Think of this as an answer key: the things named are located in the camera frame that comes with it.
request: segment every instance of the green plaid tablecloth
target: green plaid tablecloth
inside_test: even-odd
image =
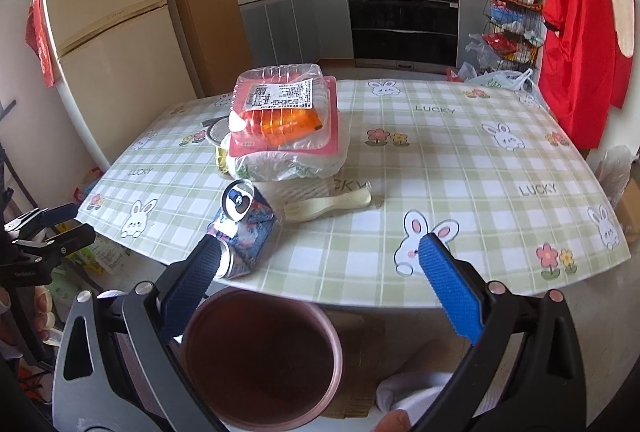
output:
[[[167,110],[82,204],[78,219],[165,264],[187,257],[220,206],[202,121],[228,95]],[[336,193],[369,183],[367,210],[277,223],[255,271],[227,282],[300,300],[431,307],[417,263],[434,231],[486,280],[535,294],[629,258],[622,229],[578,151],[531,97],[464,84],[338,82],[350,120]]]

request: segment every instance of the brown cup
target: brown cup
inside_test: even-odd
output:
[[[202,400],[245,430],[300,427],[340,385],[340,339],[315,304],[225,288],[205,300],[182,339],[180,361]]]

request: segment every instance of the oven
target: oven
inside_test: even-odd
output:
[[[458,0],[349,0],[357,65],[443,73],[456,65]]]

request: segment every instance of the gray cabinet door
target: gray cabinet door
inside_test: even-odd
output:
[[[466,51],[465,47],[472,42],[469,35],[483,33],[486,27],[487,18],[484,10],[487,8],[488,0],[459,0],[459,21],[458,21],[458,58],[456,67],[460,67],[464,62],[469,62],[473,67],[479,69],[478,53]]]
[[[353,58],[348,0],[313,0],[320,58]]]
[[[273,48],[276,51],[276,62],[279,66],[301,64],[302,52],[298,43],[296,17],[293,15],[291,0],[267,0],[265,8]]]
[[[244,32],[249,42],[249,50],[253,60],[253,67],[267,67],[276,65],[276,55],[271,43],[271,33],[267,12],[263,4],[247,4],[240,8]]]
[[[315,64],[320,58],[318,43],[318,25],[314,14],[313,0],[291,0],[296,17],[298,43],[305,64]]]

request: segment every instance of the floor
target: floor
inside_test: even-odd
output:
[[[356,68],[325,68],[325,75],[338,79],[400,78],[442,80],[443,76],[408,71]],[[640,354],[640,242],[631,246],[631,259],[587,281],[563,291],[578,331],[588,388],[588,422],[591,422],[616,393]],[[104,288],[131,290],[138,281],[155,280],[164,266],[132,254],[117,276],[104,275]],[[209,293],[220,285],[213,284]],[[417,349],[432,338],[451,344],[452,354],[462,358],[464,347],[454,335],[441,310],[384,310],[376,314],[386,320],[385,359],[381,378],[399,368]],[[318,418],[302,432],[369,432],[381,414],[373,410],[367,419],[329,420]]]

